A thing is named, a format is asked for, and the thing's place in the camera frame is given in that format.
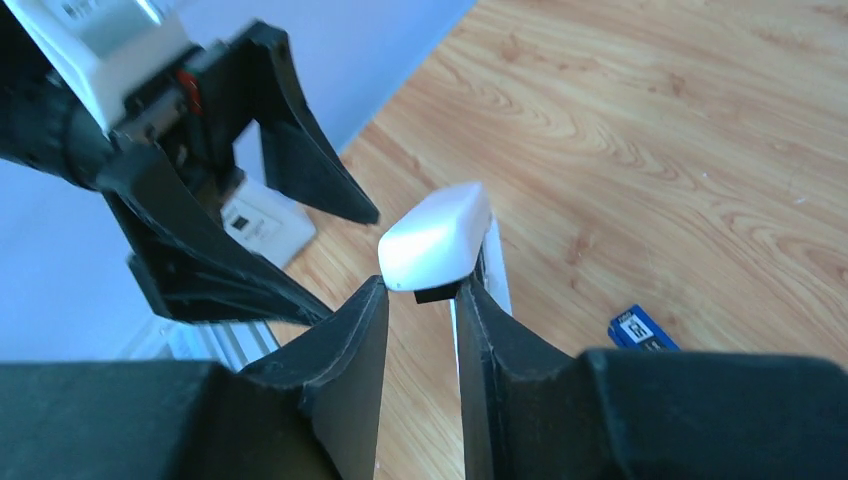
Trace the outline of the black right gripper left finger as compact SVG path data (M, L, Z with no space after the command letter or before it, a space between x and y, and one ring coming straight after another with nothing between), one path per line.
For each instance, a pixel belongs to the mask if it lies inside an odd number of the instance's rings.
M371 276L330 317L241 370L296 398L293 413L338 479L374 477L388 320L388 289Z

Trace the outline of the blue stapler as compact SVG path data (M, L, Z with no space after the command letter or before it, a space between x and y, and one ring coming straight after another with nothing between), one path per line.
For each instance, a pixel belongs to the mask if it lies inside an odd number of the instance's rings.
M614 317L608 325L607 334L622 349L680 351L680 347L638 304Z

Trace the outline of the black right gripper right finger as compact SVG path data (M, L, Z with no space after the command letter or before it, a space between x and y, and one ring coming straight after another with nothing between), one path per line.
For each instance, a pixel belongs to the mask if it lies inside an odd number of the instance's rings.
M557 391L573 359L503 310L474 277L455 302L465 475L563 479Z

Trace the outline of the white stapler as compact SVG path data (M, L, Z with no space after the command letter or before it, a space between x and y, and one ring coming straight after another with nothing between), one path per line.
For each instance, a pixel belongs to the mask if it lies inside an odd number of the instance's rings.
M419 303L448 300L452 317L457 286L472 275L512 312L499 223L480 182L431 192L382 235L377 256L389 290Z

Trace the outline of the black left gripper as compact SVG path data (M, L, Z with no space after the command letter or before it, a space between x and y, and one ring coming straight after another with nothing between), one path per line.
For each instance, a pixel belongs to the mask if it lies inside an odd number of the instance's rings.
M99 173L99 190L151 309L194 324L313 326L330 316L197 200L227 199L244 181L234 144L258 122L267 186L355 223L379 221L309 108L287 33L257 21L246 39L192 47L126 104L132 113L110 135L116 153Z

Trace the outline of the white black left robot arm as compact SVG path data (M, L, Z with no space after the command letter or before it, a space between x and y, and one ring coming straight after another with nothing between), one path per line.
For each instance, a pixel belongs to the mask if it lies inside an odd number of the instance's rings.
M355 223L379 219L309 108L288 33L256 20L229 41L180 46L118 103L118 124L99 127L2 8L2 157L103 196L156 314L306 326L330 316L306 288L233 239L222 214L240 176L234 142L257 123L269 188Z

